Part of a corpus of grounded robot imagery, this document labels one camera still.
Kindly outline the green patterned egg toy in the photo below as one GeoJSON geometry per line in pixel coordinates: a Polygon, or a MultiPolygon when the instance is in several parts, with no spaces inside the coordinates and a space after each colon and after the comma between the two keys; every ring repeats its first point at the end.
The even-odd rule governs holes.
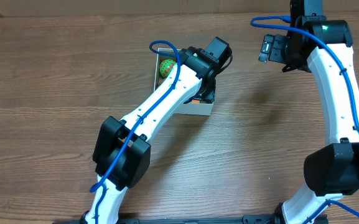
{"type": "Polygon", "coordinates": [[[165,59],[159,65],[159,74],[162,78],[166,78],[173,67],[176,65],[176,61],[172,59],[165,59]]]}

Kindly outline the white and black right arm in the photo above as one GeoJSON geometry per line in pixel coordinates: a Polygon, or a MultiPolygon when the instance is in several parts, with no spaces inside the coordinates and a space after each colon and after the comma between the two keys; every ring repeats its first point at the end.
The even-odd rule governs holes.
{"type": "Polygon", "coordinates": [[[329,206],[359,190],[359,90],[353,68],[353,39],[347,22],[324,16],[282,16],[266,35],[259,59],[283,71],[313,74],[325,121],[325,146],[304,161],[304,184],[276,207],[276,223],[326,223],[329,206]]]}

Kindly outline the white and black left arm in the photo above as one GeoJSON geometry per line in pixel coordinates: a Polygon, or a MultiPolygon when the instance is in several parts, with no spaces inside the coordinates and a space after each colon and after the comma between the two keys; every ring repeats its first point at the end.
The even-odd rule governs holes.
{"type": "Polygon", "coordinates": [[[91,209],[80,223],[117,223],[128,189],[146,173],[151,160],[151,142],[174,112],[194,98],[213,101],[216,76],[231,63],[228,44],[210,44],[206,49],[188,47],[170,54],[174,66],[160,87],[134,111],[102,123],[93,161],[97,182],[91,209]]]}

